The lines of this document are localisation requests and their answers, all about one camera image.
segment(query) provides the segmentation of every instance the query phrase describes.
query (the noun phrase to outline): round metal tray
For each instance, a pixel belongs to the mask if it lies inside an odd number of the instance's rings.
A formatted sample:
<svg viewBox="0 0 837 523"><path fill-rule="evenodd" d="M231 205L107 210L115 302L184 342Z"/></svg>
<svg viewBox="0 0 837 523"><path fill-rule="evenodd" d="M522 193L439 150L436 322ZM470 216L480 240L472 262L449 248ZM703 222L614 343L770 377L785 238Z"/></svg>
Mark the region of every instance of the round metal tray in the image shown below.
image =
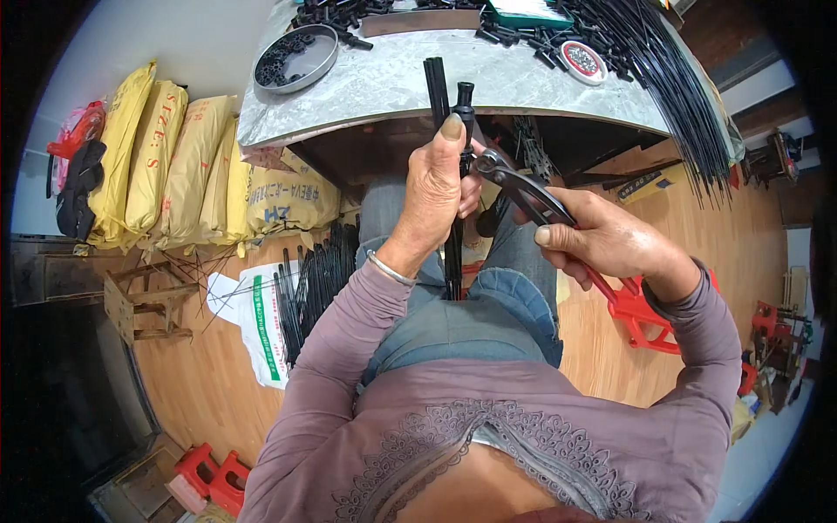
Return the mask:
<svg viewBox="0 0 837 523"><path fill-rule="evenodd" d="M297 81L290 82L285 85L262 85L256 79L256 71L262 65L264 53L268 49L273 48L279 42L293 38L297 34L310 34L314 37L314 43L307 46L302 53L294 53L285 59L285 67L282 69L285 77L290 78L294 74L304 74L302 78ZM256 61L253 69L253 81L261 89L268 90L271 93L286 95L293 93L300 89L304 89L313 84L331 69L334 62L337 60L337 32L327 25L306 25L301 28L294 29L290 33L283 34L281 38L273 42L267 49L263 50Z"/></svg>

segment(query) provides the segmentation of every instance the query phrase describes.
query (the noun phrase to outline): purple long-sleeve shirt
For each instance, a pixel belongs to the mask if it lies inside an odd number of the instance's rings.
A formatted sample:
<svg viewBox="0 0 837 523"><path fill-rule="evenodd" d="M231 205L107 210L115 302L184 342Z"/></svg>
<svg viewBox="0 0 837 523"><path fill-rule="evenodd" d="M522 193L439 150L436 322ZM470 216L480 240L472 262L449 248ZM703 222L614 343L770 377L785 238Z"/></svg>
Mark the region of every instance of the purple long-sleeve shirt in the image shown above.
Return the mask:
<svg viewBox="0 0 837 523"><path fill-rule="evenodd" d="M239 521L394 520L472 438L602 519L703 521L730 441L741 347L702 272L676 304L644 289L674 326L686 368L673 391L635 408L586 397L534 361L430 361L384 372L356 397L411 290L364 264L306 340Z"/></svg>

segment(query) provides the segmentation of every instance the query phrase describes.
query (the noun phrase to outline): wrist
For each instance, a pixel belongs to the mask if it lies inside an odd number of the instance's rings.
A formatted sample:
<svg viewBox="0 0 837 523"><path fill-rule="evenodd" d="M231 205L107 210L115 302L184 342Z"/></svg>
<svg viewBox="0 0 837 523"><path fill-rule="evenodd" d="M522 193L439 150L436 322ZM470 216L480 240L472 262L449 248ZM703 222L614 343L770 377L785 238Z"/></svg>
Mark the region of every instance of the wrist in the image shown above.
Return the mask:
<svg viewBox="0 0 837 523"><path fill-rule="evenodd" d="M396 227L392 236L383 243L375 255L382 264L404 278L414 279L421 265L433 251L433 249L423 247L419 242L410 241L410 238L404 236Z"/></svg>
<svg viewBox="0 0 837 523"><path fill-rule="evenodd" d="M646 274L645 282L663 303L683 300L697 289L701 282L701 270L680 247L671 249L660 257L658 268Z"/></svg>

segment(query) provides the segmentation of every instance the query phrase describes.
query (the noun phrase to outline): person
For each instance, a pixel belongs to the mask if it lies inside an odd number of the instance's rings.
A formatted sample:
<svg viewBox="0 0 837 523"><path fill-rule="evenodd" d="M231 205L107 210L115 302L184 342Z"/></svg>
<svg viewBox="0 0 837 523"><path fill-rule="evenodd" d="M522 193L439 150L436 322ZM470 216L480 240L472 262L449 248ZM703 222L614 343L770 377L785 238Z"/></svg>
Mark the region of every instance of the person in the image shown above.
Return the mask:
<svg viewBox="0 0 837 523"><path fill-rule="evenodd" d="M741 377L706 267L612 203L549 187L579 229L506 213L467 299L441 300L437 249L480 195L459 177L464 146L451 115L406 182L368 189L359 269L306 339L239 521L704 521ZM685 368L650 408L586 397L557 369L556 268L589 290L577 260L641 274L674 327Z"/></svg>

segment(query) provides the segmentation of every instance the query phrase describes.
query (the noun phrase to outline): black cloth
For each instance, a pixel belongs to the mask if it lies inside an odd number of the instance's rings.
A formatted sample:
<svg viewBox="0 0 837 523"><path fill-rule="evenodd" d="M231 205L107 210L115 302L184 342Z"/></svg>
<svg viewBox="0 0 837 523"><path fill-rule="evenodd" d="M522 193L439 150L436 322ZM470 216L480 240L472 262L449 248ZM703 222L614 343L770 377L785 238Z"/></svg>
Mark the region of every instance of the black cloth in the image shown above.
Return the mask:
<svg viewBox="0 0 837 523"><path fill-rule="evenodd" d="M67 180L55 206L55 220L64 236L84 242L90 235L95 215L87 205L87 197L105 177L100 161L106 148L98 140L87 141L69 161Z"/></svg>

